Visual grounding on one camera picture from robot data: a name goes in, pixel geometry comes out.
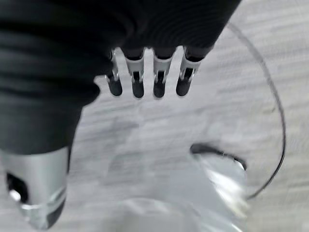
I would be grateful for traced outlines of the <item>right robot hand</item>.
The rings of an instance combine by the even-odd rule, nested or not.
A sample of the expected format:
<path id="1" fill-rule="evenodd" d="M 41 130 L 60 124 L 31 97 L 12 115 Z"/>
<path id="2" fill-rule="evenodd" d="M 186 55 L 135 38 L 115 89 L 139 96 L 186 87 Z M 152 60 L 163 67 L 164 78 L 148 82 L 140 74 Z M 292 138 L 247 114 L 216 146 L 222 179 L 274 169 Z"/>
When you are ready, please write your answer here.
<path id="1" fill-rule="evenodd" d="M 8 194 L 26 221 L 51 228 L 66 202 L 75 132 L 106 77 L 122 94 L 114 50 L 133 95 L 144 95 L 144 51 L 153 50 L 154 96 L 184 49 L 176 93 L 185 96 L 238 0 L 3 0 L 0 3 L 0 159 Z"/>

